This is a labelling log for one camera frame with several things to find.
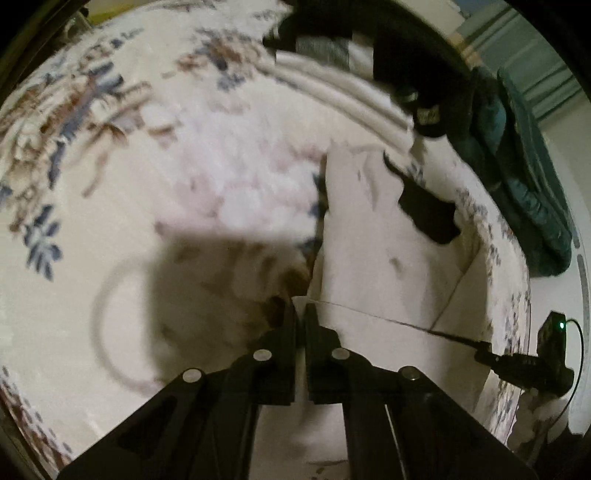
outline screw head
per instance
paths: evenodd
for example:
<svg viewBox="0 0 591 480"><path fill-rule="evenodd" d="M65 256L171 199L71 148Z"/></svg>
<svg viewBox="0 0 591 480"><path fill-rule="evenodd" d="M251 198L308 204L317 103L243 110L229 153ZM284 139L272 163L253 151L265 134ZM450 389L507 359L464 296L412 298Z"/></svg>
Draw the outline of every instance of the screw head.
<svg viewBox="0 0 591 480"><path fill-rule="evenodd" d="M408 380L418 380L421 378L421 372L416 367L402 367L400 373Z"/></svg>
<svg viewBox="0 0 591 480"><path fill-rule="evenodd" d="M335 360L347 360L350 355L351 352L349 352L346 348L341 347L335 348L331 353L332 358Z"/></svg>
<svg viewBox="0 0 591 480"><path fill-rule="evenodd" d="M201 370L197 370L196 368L189 368L189 370L185 370L183 372L183 380L187 383L195 383L201 380L202 373Z"/></svg>
<svg viewBox="0 0 591 480"><path fill-rule="evenodd" d="M252 357L257 362L266 362L267 360L270 360L271 357L273 357L273 354L269 350L261 348L260 350L257 350L256 352L254 352L252 354Z"/></svg>

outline black cable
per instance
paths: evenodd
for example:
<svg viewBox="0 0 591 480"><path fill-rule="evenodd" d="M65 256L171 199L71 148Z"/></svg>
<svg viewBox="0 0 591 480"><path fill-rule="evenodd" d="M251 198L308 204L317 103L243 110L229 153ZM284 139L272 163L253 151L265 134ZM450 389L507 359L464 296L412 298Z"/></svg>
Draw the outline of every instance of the black cable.
<svg viewBox="0 0 591 480"><path fill-rule="evenodd" d="M562 415L564 415L564 412L566 412L566 410L568 409L568 407L570 406L570 403L573 401L574 398L574 394L577 393L577 388L579 387L579 382L581 381L581 376L583 375L583 362L584 362L584 351L585 351L585 339L583 336L583 329L581 328L581 326L579 325L579 323L575 320L575 319L569 319L567 320L566 323L570 323L573 322L578 330L579 330L579 336L581 338L581 365L579 367L579 376L577 377L577 381L574 384L574 389L573 392L570 395L570 398L568 400L568 402L566 403L566 405L564 406L564 408L562 409L562 411L560 412L560 414L554 419L554 421L550 424L550 426L548 427L548 429L546 430L546 433L548 433L550 431L550 429L556 425L556 423L560 420L560 417Z"/></svg>

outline green fabric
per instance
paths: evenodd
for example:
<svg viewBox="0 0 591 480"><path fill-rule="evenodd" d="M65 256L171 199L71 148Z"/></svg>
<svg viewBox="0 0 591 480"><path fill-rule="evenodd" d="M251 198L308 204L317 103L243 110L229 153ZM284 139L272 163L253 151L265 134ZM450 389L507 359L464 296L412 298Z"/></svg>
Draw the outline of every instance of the green fabric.
<svg viewBox="0 0 591 480"><path fill-rule="evenodd" d="M448 138L515 233L535 277L558 275L571 260L570 214L537 121L505 70L472 71L468 122Z"/></svg>
<svg viewBox="0 0 591 480"><path fill-rule="evenodd" d="M523 238L526 243L522 247L531 274L557 275L571 260L570 214L564 191L527 101L504 69L497 77L507 128L495 158L505 188L523 215L521 222L509 225L519 242Z"/></svg>

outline black electronic device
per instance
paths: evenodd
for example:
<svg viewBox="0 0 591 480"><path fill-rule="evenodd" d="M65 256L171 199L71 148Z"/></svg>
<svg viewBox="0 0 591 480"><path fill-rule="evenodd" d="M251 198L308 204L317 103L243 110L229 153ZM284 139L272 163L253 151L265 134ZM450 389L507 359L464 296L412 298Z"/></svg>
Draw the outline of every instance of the black electronic device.
<svg viewBox="0 0 591 480"><path fill-rule="evenodd" d="M550 312L538 332L538 356L522 353L495 355L490 351L490 344L485 344L488 348L478 348L474 358L512 385L562 397L574 383L574 371L564 363L566 323L563 313Z"/></svg>

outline cable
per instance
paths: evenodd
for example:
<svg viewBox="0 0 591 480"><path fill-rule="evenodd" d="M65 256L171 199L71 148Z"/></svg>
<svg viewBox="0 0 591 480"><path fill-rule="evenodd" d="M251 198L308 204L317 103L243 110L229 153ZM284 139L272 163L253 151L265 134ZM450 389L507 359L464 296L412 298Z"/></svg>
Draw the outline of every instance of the cable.
<svg viewBox="0 0 591 480"><path fill-rule="evenodd" d="M554 425L556 425L556 423L560 420L560 417L562 415L564 415L564 412L567 411L568 407L570 406L570 403L573 401L574 394L577 393L577 388L579 387L579 382L581 381L581 375L583 375L583 362L584 362L584 359L585 359L585 356L584 356L584 351L585 351L585 343L584 342L585 342L585 339L584 339L584 336L583 336L583 329L581 328L581 326L579 325L579 323L575 319L569 319L569 320L567 320L566 323L570 323L570 322L574 323L577 326L577 328L579 330L579 336L581 338L581 365L579 367L579 376L577 377L577 381L574 384L574 389L573 389L572 394L570 395L570 398L569 398L568 402L566 403L566 405L564 406L564 408L562 409L562 411L560 412L560 414L550 424L550 426L546 430L546 433L548 433L552 429L552 427L554 427Z"/></svg>
<svg viewBox="0 0 591 480"><path fill-rule="evenodd" d="M313 300L313 299L306 299L306 301L308 303L314 303L314 304L319 304L319 305L332 305L333 307L340 307L342 309L351 310L352 312L362 313L363 315L367 315L368 317L373 317L378 320L385 320L386 322L392 322L392 323L395 323L396 325L401 325L403 327L409 327L409 328L412 328L415 330L419 330L420 332L428 333L429 335L442 337L442 338L445 338L446 340L449 340L450 342L461 343L462 345L470 346L475 349L478 349L482 343L482 342L479 342L478 340L471 340L469 338L462 337L459 335L452 335L451 333L438 332L437 330L429 330L428 328L419 327L417 325L413 325L412 323L400 322L399 320L389 319L389 318L385 318L385 317L379 317L378 315L372 315L371 313L366 313L361 310L354 309L352 307L348 307L347 305L341 305L339 303L332 303L331 301Z"/></svg>

